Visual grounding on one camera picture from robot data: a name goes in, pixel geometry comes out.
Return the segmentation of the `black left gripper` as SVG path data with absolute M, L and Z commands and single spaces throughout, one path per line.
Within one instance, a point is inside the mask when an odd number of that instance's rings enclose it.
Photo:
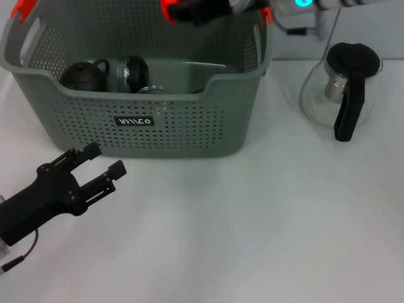
M 81 187 L 71 173 L 101 154 L 99 145 L 92 142 L 82 150 L 70 148 L 52 162 L 42 164 L 31 185 L 1 203 L 1 239 L 13 246 L 52 218 L 64 213 L 80 216 L 113 193 L 114 181 L 127 173 L 122 160 Z

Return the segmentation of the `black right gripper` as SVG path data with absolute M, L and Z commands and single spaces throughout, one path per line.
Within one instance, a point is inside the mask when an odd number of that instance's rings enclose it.
M 227 15 L 242 11 L 242 1 L 192 1 L 175 0 L 174 6 L 190 6 L 190 8 L 168 8 L 169 20 L 174 22 L 194 23 L 202 25 Z

